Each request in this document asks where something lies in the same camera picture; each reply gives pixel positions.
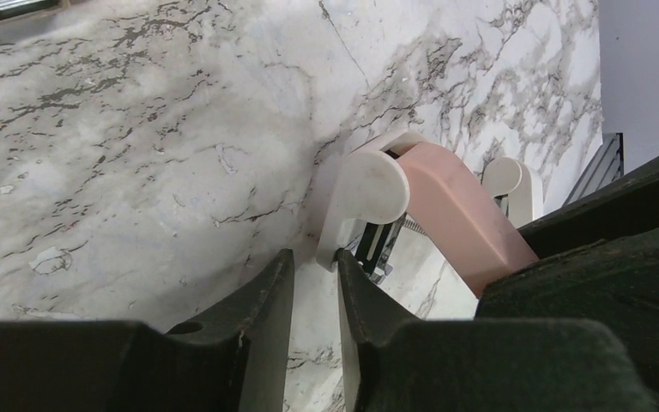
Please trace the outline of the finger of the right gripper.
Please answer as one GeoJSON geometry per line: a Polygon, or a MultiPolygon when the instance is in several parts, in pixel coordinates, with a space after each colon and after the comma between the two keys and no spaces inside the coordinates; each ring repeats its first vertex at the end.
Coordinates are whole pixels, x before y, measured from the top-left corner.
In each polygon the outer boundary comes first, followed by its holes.
{"type": "Polygon", "coordinates": [[[487,286],[477,315],[605,324],[659,407],[659,156],[521,234],[538,262],[487,286]]]}

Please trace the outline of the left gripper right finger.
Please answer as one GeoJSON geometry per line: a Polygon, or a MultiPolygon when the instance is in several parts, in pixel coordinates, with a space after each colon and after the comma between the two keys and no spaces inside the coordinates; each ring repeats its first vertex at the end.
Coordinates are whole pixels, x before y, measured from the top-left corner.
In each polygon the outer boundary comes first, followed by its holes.
{"type": "Polygon", "coordinates": [[[625,347],[569,318],[424,320],[336,252],[349,411],[652,411],[625,347]]]}

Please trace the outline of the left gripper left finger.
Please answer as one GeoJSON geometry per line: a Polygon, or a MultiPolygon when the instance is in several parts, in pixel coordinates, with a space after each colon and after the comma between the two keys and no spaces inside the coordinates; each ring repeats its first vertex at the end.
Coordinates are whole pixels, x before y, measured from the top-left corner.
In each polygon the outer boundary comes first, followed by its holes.
{"type": "Polygon", "coordinates": [[[294,258],[161,333],[132,320],[0,321],[0,411],[280,411],[294,258]]]}

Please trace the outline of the pink white small stapler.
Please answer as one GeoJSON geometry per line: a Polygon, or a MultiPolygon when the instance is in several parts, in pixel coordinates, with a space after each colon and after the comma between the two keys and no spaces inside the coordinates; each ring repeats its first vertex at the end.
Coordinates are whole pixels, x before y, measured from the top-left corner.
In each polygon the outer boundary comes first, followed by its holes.
{"type": "Polygon", "coordinates": [[[411,130],[373,138],[340,167],[316,260],[332,270],[336,252],[350,243],[357,221],[391,224],[408,214],[475,296],[538,261],[463,161],[411,130]]]}

